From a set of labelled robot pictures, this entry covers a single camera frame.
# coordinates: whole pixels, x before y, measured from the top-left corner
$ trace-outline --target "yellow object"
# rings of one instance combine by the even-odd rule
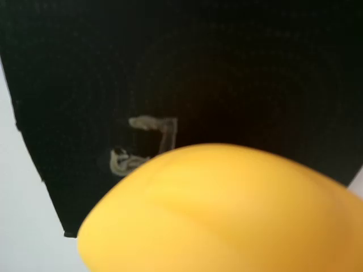
[[[202,144],[117,184],[78,248],[92,272],[362,272],[363,201],[290,160]]]

